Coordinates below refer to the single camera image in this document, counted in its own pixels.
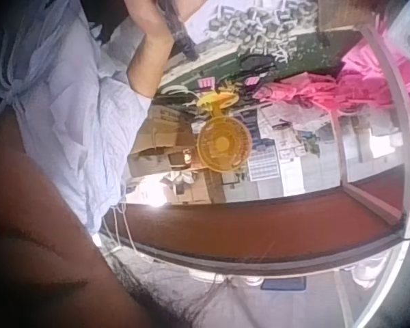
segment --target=yellow fan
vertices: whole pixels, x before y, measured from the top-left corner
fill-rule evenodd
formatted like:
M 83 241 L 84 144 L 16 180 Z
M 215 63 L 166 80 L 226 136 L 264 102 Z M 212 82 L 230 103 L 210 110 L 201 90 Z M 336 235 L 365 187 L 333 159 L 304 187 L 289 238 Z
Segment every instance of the yellow fan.
M 222 103 L 228 103 L 227 96 L 210 104 L 214 118 L 200 131 L 197 151 L 203 164 L 211 170 L 229 172 L 247 161 L 251 154 L 252 138 L 245 125 L 222 115 Z

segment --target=pink fabric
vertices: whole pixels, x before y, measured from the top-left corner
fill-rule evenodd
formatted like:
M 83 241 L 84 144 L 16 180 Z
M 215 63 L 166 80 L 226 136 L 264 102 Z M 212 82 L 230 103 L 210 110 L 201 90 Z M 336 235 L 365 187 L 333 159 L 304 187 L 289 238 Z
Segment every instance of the pink fabric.
M 410 61 L 385 41 L 410 94 Z M 302 73 L 261 87 L 254 95 L 261 101 L 287 101 L 298 98 L 331 111 L 351 109 L 360 104 L 392 107 L 392 95 L 383 71 L 365 40 L 344 57 L 344 67 L 336 80 L 330 76 Z
M 245 80 L 245 85 L 257 85 L 260 82 L 260 77 L 248 77 Z
M 203 79 L 197 80 L 197 84 L 199 85 L 200 89 L 214 89 L 214 86 L 216 84 L 216 78 L 215 77 L 204 77 Z

